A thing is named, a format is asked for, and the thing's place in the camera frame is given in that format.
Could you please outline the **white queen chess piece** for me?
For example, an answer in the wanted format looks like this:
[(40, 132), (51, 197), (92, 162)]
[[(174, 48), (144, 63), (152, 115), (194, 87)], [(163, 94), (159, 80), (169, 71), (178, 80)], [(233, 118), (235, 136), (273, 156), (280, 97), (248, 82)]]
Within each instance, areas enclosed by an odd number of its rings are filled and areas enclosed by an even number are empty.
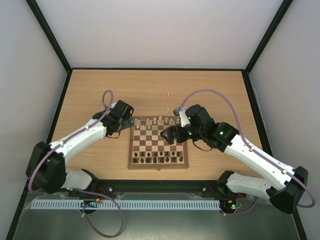
[(162, 116), (159, 116), (159, 118), (158, 118), (158, 124), (161, 125), (162, 123), (163, 123)]

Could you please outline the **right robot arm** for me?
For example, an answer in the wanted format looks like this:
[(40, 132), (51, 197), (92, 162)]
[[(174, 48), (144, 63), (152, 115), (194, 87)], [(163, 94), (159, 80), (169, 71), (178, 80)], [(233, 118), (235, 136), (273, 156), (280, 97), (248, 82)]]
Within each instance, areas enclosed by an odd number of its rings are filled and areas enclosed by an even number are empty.
[(276, 209), (292, 214), (305, 192), (308, 171), (287, 165), (243, 138), (238, 129), (226, 122), (215, 122), (199, 104), (176, 112), (180, 123), (165, 128), (160, 136), (170, 145), (188, 140), (203, 141), (211, 149), (228, 154), (260, 174), (260, 178), (225, 171), (217, 180), (218, 191), (249, 194), (268, 200)]

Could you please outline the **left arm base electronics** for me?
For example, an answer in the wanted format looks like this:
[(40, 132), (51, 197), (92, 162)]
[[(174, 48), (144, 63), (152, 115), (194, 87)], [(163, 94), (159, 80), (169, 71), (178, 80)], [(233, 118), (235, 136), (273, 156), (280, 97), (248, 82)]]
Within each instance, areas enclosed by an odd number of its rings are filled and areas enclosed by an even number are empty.
[(98, 205), (103, 202), (104, 198), (101, 196), (95, 196), (94, 199), (84, 200), (81, 204), (84, 209), (84, 213), (87, 215), (93, 214), (97, 209)]

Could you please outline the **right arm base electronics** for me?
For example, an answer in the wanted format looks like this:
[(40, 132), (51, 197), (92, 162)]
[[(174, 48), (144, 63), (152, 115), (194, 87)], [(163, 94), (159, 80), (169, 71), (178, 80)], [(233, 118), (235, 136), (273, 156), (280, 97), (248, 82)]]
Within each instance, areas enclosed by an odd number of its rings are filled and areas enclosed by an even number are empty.
[(245, 193), (237, 193), (236, 197), (220, 200), (219, 201), (219, 212), (223, 215), (234, 215), (238, 209), (242, 209), (244, 206), (244, 199), (247, 197)]

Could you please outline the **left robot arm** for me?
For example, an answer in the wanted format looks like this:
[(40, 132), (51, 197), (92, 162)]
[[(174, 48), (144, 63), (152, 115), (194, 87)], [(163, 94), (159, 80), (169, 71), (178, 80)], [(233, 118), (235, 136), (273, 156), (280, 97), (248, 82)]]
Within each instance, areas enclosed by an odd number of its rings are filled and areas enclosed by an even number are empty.
[(51, 143), (37, 143), (26, 169), (28, 190), (48, 194), (60, 189), (86, 190), (95, 176), (85, 169), (68, 169), (68, 162), (94, 142), (132, 127), (133, 112), (131, 105), (118, 100), (94, 114), (84, 126), (68, 136)]

